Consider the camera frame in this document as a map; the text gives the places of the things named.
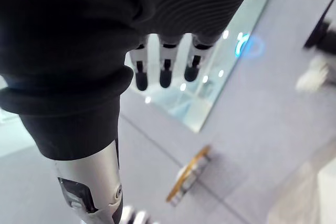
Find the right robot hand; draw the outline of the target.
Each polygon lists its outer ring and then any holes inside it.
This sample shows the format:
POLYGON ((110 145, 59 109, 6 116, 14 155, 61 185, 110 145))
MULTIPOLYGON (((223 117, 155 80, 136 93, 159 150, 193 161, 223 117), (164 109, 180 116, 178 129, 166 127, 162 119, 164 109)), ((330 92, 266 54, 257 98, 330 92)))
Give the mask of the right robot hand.
POLYGON ((184 34, 216 43, 243 0, 1 0, 1 107, 17 114, 53 162, 86 223, 119 223, 120 96, 129 51, 150 34, 165 49, 184 34))

